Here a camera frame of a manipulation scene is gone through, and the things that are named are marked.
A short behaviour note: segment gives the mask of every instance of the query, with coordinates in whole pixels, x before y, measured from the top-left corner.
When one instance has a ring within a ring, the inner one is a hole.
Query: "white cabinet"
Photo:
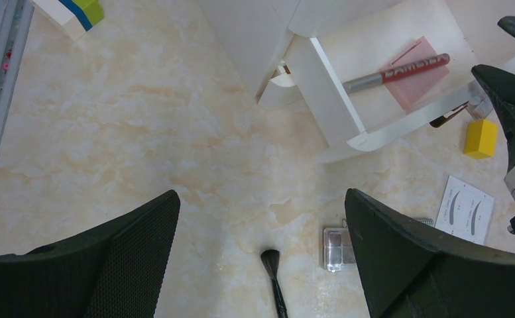
[[[470,72],[477,64],[515,73],[515,39],[496,25],[515,15],[515,0],[200,1],[259,105],[306,100],[329,145],[322,162],[376,150],[481,94]],[[236,12],[216,7],[230,1]],[[256,5],[267,25],[260,15],[229,17]],[[412,109],[384,86],[345,93],[342,82],[375,72],[423,36],[450,54],[450,73]]]

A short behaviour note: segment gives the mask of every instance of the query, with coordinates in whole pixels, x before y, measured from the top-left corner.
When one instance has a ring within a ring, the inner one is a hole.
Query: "brush handle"
[[[282,293],[280,292],[280,286],[276,280],[271,280],[271,282],[273,284],[273,295],[275,298],[276,313],[278,318],[288,318],[286,305],[284,304],[284,299],[282,298]]]
[[[441,66],[447,65],[449,62],[450,55],[445,53],[406,65],[394,66],[389,70],[346,81],[343,83],[343,88],[347,94],[351,94],[356,91],[380,86],[392,81],[399,81],[435,68],[440,68]]]

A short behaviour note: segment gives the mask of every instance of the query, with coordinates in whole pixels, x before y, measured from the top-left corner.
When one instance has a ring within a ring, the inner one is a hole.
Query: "pink block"
[[[425,37],[417,40],[409,49],[399,55],[393,62],[389,63],[381,71],[412,63],[424,58],[436,56],[437,52]],[[415,103],[423,97],[431,88],[439,83],[450,73],[446,66],[430,70],[410,78],[387,83],[386,88],[394,96],[397,102],[406,111],[412,110]]]

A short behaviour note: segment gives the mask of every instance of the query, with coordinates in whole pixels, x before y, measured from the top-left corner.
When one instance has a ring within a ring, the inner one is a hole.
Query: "yellow and blue box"
[[[493,157],[497,141],[496,124],[482,119],[468,125],[464,154],[474,159]]]
[[[103,20],[103,8],[97,0],[31,0],[72,40],[77,40]]]

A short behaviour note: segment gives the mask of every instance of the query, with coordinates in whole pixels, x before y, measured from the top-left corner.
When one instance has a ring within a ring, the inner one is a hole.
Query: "yellow cube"
[[[474,159],[493,157],[497,131],[497,125],[485,119],[468,125],[464,154]]]

